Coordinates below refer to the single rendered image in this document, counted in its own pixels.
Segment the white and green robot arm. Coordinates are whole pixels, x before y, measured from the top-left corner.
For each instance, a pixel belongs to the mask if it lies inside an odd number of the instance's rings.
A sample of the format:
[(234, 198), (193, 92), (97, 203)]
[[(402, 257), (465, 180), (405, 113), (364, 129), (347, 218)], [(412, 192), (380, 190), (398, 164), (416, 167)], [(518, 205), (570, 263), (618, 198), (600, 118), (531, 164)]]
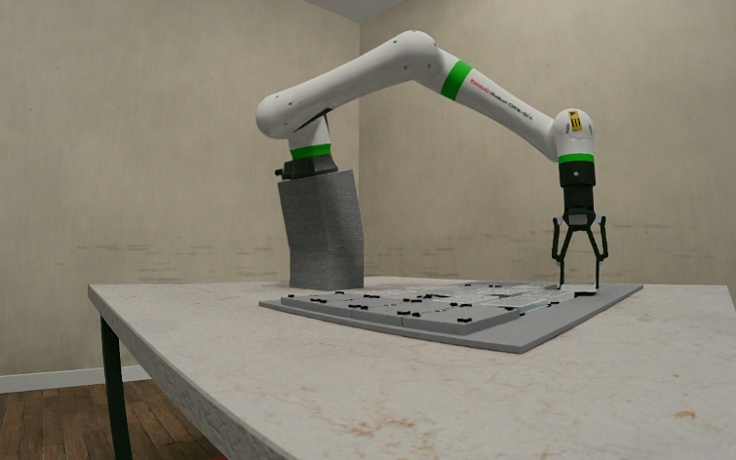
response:
[(327, 113), (411, 80), (494, 120), (559, 163), (561, 188), (596, 186), (595, 127), (585, 112), (565, 109), (554, 120), (416, 30), (260, 103), (255, 113), (259, 130), (274, 139), (295, 138), (288, 139), (292, 161), (284, 162), (275, 175), (287, 180), (338, 172), (330, 153)]

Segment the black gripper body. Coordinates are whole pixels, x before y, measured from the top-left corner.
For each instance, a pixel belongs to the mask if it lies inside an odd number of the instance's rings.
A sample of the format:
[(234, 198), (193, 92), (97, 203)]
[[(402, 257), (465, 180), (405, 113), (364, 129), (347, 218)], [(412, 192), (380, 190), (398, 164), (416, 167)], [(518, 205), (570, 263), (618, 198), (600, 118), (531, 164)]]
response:
[[(563, 189), (563, 199), (564, 199), (564, 213), (562, 215), (562, 219), (569, 227), (569, 218), (568, 218), (568, 209), (569, 208), (588, 208), (588, 211), (594, 210), (594, 195), (593, 195), (593, 187), (587, 186), (587, 185), (576, 185), (576, 186), (567, 186)], [(593, 222), (596, 219), (596, 214), (594, 212), (594, 218), (588, 218), (589, 225), (593, 224)], [(584, 224), (583, 225), (574, 225), (573, 231), (586, 231)]]

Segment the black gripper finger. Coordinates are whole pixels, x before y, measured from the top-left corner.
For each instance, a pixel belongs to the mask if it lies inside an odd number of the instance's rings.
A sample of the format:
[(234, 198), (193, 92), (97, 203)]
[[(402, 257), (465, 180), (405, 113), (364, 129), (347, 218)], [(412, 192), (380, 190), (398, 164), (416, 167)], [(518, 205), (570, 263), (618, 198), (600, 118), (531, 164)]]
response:
[(594, 235), (592, 233), (592, 230), (590, 228), (589, 222), (587, 220), (587, 224), (584, 224), (585, 229), (587, 231), (588, 237), (590, 239), (591, 245), (593, 247), (595, 256), (596, 256), (596, 289), (599, 289), (599, 272), (600, 272), (600, 266), (603, 265), (603, 260), (605, 258), (608, 258), (608, 249), (607, 249), (607, 241), (606, 241), (606, 234), (605, 234), (605, 216), (596, 215), (596, 220), (598, 221), (598, 225), (600, 225), (600, 233), (601, 233), (601, 241), (602, 241), (602, 249), (603, 254), (600, 254), (599, 249), (597, 247)]
[(560, 255), (558, 255), (560, 226), (562, 225), (562, 221), (563, 221), (562, 216), (553, 218), (554, 238), (553, 238), (553, 247), (552, 247), (552, 258), (556, 259), (557, 266), (561, 267), (560, 289), (561, 289), (561, 286), (564, 284), (564, 261), (563, 260), (564, 260), (567, 248), (569, 246), (569, 243), (572, 237), (572, 231), (574, 228), (574, 225), (569, 225), (567, 234), (566, 234), (563, 246), (562, 246), (561, 253)]

